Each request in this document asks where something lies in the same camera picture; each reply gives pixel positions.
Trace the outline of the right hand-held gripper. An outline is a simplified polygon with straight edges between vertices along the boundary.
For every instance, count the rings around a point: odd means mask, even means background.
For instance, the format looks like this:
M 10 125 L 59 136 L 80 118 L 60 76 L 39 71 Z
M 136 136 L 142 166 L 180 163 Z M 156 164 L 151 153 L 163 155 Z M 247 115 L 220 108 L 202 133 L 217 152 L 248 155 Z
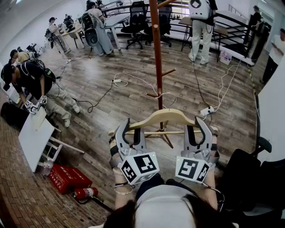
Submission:
M 196 183 L 203 183 L 214 164 L 210 163 L 212 139 L 214 131 L 199 117 L 195 117 L 203 139 L 200 143 L 195 141 L 192 126 L 184 126 L 184 151 L 176 159 L 175 176 Z

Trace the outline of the light wooden hanger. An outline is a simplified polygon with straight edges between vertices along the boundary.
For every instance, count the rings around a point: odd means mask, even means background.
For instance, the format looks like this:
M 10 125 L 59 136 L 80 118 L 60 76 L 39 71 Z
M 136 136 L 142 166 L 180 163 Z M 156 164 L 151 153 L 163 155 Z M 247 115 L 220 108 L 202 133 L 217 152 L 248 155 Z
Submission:
M 172 122 L 177 125 L 182 125 L 185 127 L 184 131 L 167 131 L 164 129 L 164 126 Z M 147 132 L 144 131 L 144 128 L 149 126 L 154 126 L 158 123 L 162 124 L 162 129 Z M 142 133 L 146 136 L 149 135 L 159 135 L 159 134 L 185 134 L 185 135 L 195 135 L 195 134 L 204 134 L 204 135 L 213 135 L 218 131 L 218 128 L 209 126 L 204 122 L 204 120 L 200 119 L 199 117 L 195 117 L 195 120 L 191 120 L 186 115 L 177 109 L 161 109 L 154 113 L 152 113 L 147 119 L 134 123 L 129 124 L 127 122 L 126 127 L 123 127 L 125 132 L 123 135 L 134 135 L 136 131 L 142 130 Z

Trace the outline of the brown wooden coat stand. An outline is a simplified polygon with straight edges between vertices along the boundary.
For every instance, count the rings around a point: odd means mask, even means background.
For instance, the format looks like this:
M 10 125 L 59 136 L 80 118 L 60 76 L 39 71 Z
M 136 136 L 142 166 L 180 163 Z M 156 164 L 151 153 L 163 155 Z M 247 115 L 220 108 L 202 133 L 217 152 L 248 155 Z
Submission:
M 156 79 L 157 79 L 157 95 L 147 93 L 147 96 L 158 99 L 159 110 L 163 109 L 163 76 L 166 76 L 175 71 L 171 69 L 166 72 L 162 72 L 162 56 L 161 56 L 161 40 L 160 40 L 160 25 L 159 25 L 159 8 L 167 6 L 175 0 L 166 0 L 162 4 L 158 4 L 157 0 L 149 0 L 150 13 L 151 13 L 151 25 L 153 34 L 153 44 L 155 52 L 155 67 L 156 67 Z

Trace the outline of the person's right hand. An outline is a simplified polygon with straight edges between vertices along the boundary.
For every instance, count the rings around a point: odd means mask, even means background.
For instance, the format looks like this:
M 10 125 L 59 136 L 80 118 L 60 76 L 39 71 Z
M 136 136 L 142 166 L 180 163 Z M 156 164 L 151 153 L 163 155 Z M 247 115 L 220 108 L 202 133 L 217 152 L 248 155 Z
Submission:
M 211 157 L 210 157 L 210 163 L 216 164 L 220 159 L 220 154 L 218 152 L 218 146 L 217 146 L 217 138 L 218 134 L 214 132 L 212 135 L 212 147 L 211 147 Z

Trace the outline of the person's left hand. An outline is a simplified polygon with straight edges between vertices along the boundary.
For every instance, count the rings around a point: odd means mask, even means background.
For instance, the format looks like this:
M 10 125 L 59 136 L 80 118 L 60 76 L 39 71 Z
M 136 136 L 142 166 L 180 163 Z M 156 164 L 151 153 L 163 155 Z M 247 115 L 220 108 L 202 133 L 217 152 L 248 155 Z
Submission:
M 118 167 L 118 164 L 122 162 L 115 137 L 113 136 L 111 137 L 111 139 L 109 140 L 109 144 L 110 144 L 110 154 L 111 154 L 111 159 L 109 160 L 109 164 L 111 168 L 115 168 Z

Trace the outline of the silver bangle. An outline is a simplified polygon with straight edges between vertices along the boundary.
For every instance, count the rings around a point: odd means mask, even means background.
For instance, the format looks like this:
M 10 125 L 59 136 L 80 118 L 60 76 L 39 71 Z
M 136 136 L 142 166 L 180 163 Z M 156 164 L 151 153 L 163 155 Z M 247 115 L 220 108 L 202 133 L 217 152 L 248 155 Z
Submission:
M 119 195 L 129 195 L 133 192 L 133 190 L 131 190 L 129 192 L 119 192 L 116 188 L 114 188 L 114 191 Z

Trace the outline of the black padded chair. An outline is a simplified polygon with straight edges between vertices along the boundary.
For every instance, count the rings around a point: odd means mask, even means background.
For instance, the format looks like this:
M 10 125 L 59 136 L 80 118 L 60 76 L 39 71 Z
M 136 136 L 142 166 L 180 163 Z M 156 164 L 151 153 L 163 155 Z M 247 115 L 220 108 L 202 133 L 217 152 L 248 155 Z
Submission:
M 236 149 L 218 189 L 240 228 L 285 228 L 285 92 L 258 94 L 256 149 Z

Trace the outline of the red fire extinguisher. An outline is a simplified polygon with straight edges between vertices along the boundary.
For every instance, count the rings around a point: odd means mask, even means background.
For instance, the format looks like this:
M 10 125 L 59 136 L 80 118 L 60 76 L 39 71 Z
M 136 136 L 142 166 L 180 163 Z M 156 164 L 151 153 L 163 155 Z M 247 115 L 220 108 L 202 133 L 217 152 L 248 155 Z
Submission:
M 72 195 L 79 204 L 86 204 L 98 195 L 98 190 L 95 187 L 76 188 Z

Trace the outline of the red fire extinguisher box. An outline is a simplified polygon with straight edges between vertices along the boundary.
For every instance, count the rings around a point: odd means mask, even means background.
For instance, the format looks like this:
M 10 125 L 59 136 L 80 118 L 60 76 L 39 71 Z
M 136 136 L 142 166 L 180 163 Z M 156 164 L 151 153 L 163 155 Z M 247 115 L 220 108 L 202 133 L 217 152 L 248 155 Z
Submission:
M 62 194 L 69 194 L 75 188 L 88 188 L 92 181 L 79 169 L 54 164 L 48 175 L 51 182 Z

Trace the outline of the person's white shirt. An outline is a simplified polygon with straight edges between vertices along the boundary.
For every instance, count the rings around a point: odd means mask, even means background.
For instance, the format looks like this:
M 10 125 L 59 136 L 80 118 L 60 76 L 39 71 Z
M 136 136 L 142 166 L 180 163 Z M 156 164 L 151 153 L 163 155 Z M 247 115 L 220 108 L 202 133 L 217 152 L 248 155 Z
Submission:
M 186 195 L 193 193 L 172 185 L 147 190 L 137 201 L 135 228 L 196 228 Z

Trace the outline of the clear plastic bottle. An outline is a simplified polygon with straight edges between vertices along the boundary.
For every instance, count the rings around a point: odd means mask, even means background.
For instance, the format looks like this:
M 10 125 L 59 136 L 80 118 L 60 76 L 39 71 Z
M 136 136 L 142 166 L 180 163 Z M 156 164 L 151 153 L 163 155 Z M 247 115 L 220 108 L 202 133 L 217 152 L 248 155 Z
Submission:
M 43 175 L 48 176 L 53 168 L 54 162 L 52 160 L 47 160 L 43 162 Z

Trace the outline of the white tipped table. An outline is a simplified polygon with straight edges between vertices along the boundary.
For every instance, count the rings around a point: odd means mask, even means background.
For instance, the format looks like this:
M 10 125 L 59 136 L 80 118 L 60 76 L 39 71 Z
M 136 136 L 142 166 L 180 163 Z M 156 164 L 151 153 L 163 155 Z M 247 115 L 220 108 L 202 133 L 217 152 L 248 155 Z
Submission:
M 43 167 L 47 160 L 56 161 L 62 147 L 73 149 L 81 154 L 85 152 L 66 144 L 54 137 L 54 131 L 60 132 L 47 119 L 43 107 L 36 114 L 29 114 L 19 134 L 19 141 L 31 171 Z

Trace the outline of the black metal railing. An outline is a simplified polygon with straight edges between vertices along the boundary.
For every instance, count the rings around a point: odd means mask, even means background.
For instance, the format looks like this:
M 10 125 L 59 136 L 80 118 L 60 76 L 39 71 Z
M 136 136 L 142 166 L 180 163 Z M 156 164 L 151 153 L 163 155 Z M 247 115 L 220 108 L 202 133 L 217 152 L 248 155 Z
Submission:
M 133 2 L 136 1 L 140 0 L 117 0 L 100 6 L 99 8 L 102 10 L 105 17 L 111 17 L 117 14 L 126 13 L 126 10 L 130 8 Z M 174 25 L 174 20 L 179 22 L 183 17 L 190 16 L 189 13 L 183 12 L 183 10 L 186 10 L 187 3 L 187 1 L 179 0 L 170 4 L 172 7 L 172 14 L 170 17 L 171 25 Z M 258 28 L 258 30 L 254 30 L 253 34 L 250 35 L 251 29 L 248 24 L 235 19 L 235 14 L 230 13 L 230 15 L 227 16 L 226 13 L 227 11 L 218 11 L 214 17 L 214 25 L 224 27 L 228 32 L 228 37 L 221 37 L 220 49 L 223 46 L 244 55 L 244 57 L 248 57 L 250 48 L 254 43 L 255 36 L 259 37 L 263 22 L 261 22 L 261 26 Z M 214 38 L 216 39 L 216 43 L 218 43 L 218 35 L 213 34 L 213 42 Z

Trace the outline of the light wooden desk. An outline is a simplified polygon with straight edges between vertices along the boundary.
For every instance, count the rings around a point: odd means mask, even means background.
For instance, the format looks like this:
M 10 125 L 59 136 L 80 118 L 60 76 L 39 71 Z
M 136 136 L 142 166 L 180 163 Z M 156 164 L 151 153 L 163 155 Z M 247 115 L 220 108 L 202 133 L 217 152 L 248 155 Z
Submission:
M 84 31 L 82 29 L 82 25 L 79 23 L 74 24 L 74 29 L 70 32 L 64 31 L 63 34 L 61 34 L 61 37 L 67 42 L 67 44 L 73 43 L 73 46 L 78 48 L 85 48 L 84 44 Z

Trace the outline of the black office chair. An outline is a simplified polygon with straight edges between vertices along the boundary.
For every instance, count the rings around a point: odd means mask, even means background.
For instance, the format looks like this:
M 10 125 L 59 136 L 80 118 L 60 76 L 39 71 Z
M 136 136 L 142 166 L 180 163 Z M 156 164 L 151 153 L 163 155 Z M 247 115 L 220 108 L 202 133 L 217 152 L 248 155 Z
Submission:
M 133 36 L 132 39 L 127 40 L 126 49 L 135 43 L 138 43 L 140 49 L 143 49 L 141 41 L 144 35 L 141 32 L 148 28 L 147 11 L 148 6 L 144 1 L 136 1 L 131 5 L 129 24 L 121 29 L 122 33 L 128 33 Z
M 170 5 L 166 5 L 164 7 L 159 8 L 159 30 L 160 30 L 160 40 L 166 44 L 168 44 L 169 47 L 172 46 L 171 42 L 169 41 L 169 38 L 165 35 L 170 35 L 171 25 L 170 25 L 170 17 L 172 14 L 172 7 Z M 150 25 L 148 28 L 144 30 L 145 36 L 145 45 L 151 44 L 153 41 L 153 34 L 152 34 L 152 26 Z

